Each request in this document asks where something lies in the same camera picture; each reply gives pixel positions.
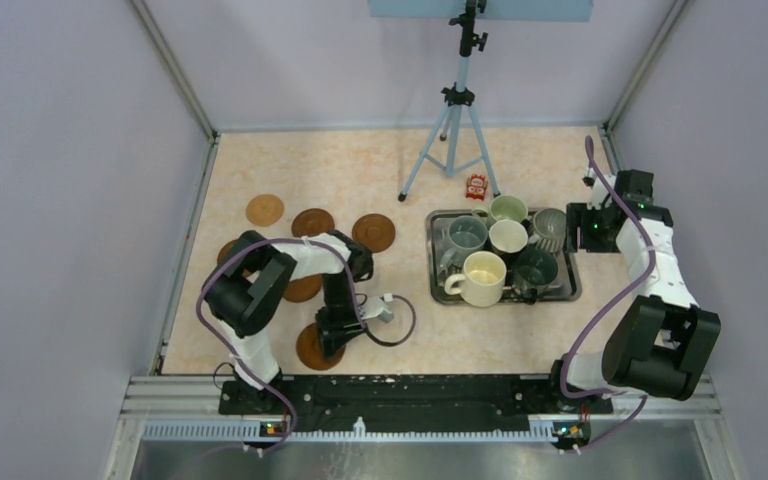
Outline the steel tray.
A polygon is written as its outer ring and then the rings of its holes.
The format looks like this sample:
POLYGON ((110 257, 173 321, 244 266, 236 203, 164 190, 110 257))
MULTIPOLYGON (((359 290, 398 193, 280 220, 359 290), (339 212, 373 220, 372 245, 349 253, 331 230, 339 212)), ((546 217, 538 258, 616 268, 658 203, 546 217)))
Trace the steel tray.
MULTIPOLYGON (((434 210, 425 219, 426 252, 428 260, 428 275, 430 292, 433 299, 443 305, 460 305, 465 301, 459 295, 450 295, 444 289, 445 280, 456 273, 461 272, 457 265, 450 264, 441 267, 441 259, 449 249, 448 229, 453 221, 461 216, 469 216, 469 209, 441 209, 434 210)), ((554 280, 531 291, 530 297, 523 297, 515 288, 514 262, 516 258, 507 263, 506 282, 500 299, 502 304, 534 304, 546 302, 572 302, 576 301, 583 292, 583 283, 572 253, 559 251, 553 254, 557 265, 557 275, 554 280)))

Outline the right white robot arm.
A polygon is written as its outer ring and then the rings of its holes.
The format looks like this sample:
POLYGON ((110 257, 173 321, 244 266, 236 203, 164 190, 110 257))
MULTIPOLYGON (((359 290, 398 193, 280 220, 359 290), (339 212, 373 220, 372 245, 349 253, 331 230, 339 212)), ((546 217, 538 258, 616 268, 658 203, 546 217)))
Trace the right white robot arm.
POLYGON ((687 288, 673 248, 674 220, 654 204, 653 179, 639 170, 600 175, 589 168, 590 199, 567 207, 570 250, 621 254, 630 283, 618 297, 631 304, 600 352, 578 351, 595 327, 589 322, 556 361, 546 397, 560 412, 621 391, 686 400, 721 332, 719 316, 687 288))

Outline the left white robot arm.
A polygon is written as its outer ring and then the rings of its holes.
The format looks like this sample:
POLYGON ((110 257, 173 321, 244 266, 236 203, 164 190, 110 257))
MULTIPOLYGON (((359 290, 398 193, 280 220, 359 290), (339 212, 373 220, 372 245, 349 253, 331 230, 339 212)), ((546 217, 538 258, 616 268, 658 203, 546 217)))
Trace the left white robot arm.
POLYGON ((268 240, 244 232, 201 287, 196 311, 206 305, 222 329, 235 363, 235 376, 245 383, 243 401, 257 413, 279 404, 281 372, 272 353, 267 326, 291 282, 322 280, 324 305, 315 313, 314 333, 321 355, 335 359, 349 341, 368 330, 356 297, 356 284, 372 278, 373 253, 338 230, 311 238, 268 240))

